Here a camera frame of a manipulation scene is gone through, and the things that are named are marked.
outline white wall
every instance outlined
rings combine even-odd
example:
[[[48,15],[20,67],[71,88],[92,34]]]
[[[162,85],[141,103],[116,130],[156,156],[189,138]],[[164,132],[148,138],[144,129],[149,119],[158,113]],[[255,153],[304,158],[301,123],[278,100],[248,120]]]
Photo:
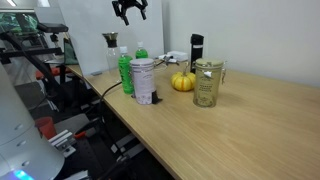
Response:
[[[320,87],[320,1],[163,0],[165,51],[190,53],[205,36],[204,57],[228,68]]]

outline desk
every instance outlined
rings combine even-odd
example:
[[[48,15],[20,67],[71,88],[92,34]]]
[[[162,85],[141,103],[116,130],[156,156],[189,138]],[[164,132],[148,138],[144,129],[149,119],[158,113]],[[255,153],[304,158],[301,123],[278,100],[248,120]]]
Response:
[[[320,179],[320,89],[228,71],[217,106],[199,108],[171,88],[177,70],[155,73],[157,105],[121,87],[104,98],[176,179]],[[85,79],[102,94],[111,74]]]

